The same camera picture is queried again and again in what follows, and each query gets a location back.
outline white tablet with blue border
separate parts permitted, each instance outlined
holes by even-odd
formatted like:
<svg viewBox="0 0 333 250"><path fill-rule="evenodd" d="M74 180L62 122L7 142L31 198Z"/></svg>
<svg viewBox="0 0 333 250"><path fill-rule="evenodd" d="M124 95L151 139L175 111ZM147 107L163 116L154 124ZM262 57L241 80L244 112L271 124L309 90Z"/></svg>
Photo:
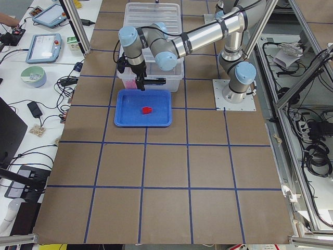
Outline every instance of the white tablet with blue border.
<svg viewBox="0 0 333 250"><path fill-rule="evenodd" d="M38 15L32 18L32 21L47 26L49 28L54 28L58 24L66 20L66 15L63 12L62 6L59 4L53 4L47 9L43 10Z"/></svg>
<svg viewBox="0 0 333 250"><path fill-rule="evenodd" d="M34 35L25 61L29 64L54 63L59 56L61 44L59 33Z"/></svg>

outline white robotic arm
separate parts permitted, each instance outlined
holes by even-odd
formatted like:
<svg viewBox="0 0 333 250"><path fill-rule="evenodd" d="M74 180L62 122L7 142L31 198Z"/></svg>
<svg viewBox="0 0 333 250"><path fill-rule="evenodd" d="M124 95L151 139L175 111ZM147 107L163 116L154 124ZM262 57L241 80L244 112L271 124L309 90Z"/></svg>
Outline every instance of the white robotic arm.
<svg viewBox="0 0 333 250"><path fill-rule="evenodd" d="M118 70L121 71L125 65L131 67L137 75L137 87L144 90L146 63L143 48L149 47L159 68L169 71L176 66L178 58L220 39L226 39L219 61L231 80L224 92L226 100L239 103L256 75L254 66L242 59L243 33L261 19L265 8L266 0L219 0L214 21L183 32L170 41L167 41L167 29L162 22L148 27L123 27L119 31L119 40L127 61L125 63L124 58L119 60Z"/></svg>

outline white plastic container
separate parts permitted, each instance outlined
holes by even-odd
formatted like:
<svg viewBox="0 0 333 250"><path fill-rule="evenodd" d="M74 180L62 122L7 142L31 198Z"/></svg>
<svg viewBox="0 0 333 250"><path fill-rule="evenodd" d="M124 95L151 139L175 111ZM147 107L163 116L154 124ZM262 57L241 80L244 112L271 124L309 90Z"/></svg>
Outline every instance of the white plastic container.
<svg viewBox="0 0 333 250"><path fill-rule="evenodd" d="M164 22L168 33L181 34L181 10L178 4L155 4L155 3L128 3L126 4L124 26L149 26L154 22ZM147 64L147 77L145 79L165 78L165 85L145 85L145 89L169 90L176 92L181 79L184 77L183 58L178 59L178 64L171 71L162 71L155 63L155 59L149 48L143 50ZM123 74L117 71L117 76L123 81L126 89L136 89L135 77L129 67Z"/></svg>

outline white table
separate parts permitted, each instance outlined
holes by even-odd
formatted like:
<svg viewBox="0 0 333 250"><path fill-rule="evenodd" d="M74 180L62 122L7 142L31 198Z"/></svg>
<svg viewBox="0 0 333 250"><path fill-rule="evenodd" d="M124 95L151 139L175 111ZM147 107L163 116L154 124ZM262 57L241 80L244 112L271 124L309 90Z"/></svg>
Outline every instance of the white table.
<svg viewBox="0 0 333 250"><path fill-rule="evenodd" d="M52 5L54 2L51 0L35 0L31 6L39 5L41 8L45 9L48 6ZM81 2L82 8L78 9L78 13L81 18L89 19L93 22L96 22L98 12L102 0L93 0L93 1L83 1ZM23 20L30 16L30 9L27 11L25 16L22 18L20 23L23 23ZM23 28L26 29L24 36L22 37L19 45L16 47L9 48L6 46L4 51L13 51L21 48L29 48L32 36L35 34L50 34L50 33L60 33L63 39L62 49L57 61L53 64L38 64L41 66L47 75L46 83L40 88L34 88L28 86L24 83L20 75L22 71L29 67L30 65L25 62L25 58L27 56L27 52L15 52L3 61L0 65L0 77L3 78L2 84L0 84L0 97L6 103L18 102L24 99L30 99L36 102L41 102L48 107L55 107L56 101L59 97L59 94L54 90L54 84L57 79L63 76L67 76L70 71L73 69L73 65L81 61L84 57L81 51L70 51L69 47L66 44L67 37L74 36L73 31L70 25L66 25L64 27L56 27L54 29L50 29L48 27L38 25L34 26L31 18L27 19ZM88 36L88 39L91 39L93 34L94 25L89 27L84 27L84 30ZM0 53L0 59L6 53ZM79 74L74 71L73 76L78 76ZM48 118L45 122L44 126L46 128L46 132L42 137L38 137L29 133L29 130L34 126L34 124L40 124L40 121L36 118L33 118L29 109L27 108L28 102L23 102L19 104L14 104L12 106L16 107L18 116L28 125L28 131L25 134L25 137L17 151L18 153L22 153L26 150L43 146L54 144L57 139L61 137L63 131L63 124L60 123L60 119L57 117ZM67 103L67 98L62 102L62 104ZM39 105L43 115L42 120L44 120L47 116L50 115L58 115L60 112L57 109L47 109L42 105ZM57 147L47 147L36 150L38 152L45 153L49 155L52 159L55 158ZM22 157L18 159L16 164L26 164L26 163L41 163L52 166L50 159L43 155L33 154L29 156ZM17 172L20 166L12 166L11 171ZM40 167L42 169L48 169L47 167L34 165L32 167ZM11 181L1 179L0 184L2 185L10 185ZM7 188L0 186L0 223L3 221L5 214L7 213L7 207L11 199L5 198L4 194ZM8 236L11 231L12 224L3 233L1 236Z"/></svg>

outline blue tray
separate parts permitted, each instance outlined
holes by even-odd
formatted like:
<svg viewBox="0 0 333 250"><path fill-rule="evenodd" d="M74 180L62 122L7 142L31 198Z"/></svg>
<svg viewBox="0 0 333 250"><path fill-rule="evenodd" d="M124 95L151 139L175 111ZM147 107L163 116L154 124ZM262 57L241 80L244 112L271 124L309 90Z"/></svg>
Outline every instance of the blue tray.
<svg viewBox="0 0 333 250"><path fill-rule="evenodd" d="M152 112L143 115L142 108ZM168 90L121 90L114 124L120 127L167 127L172 122L171 93Z"/></svg>

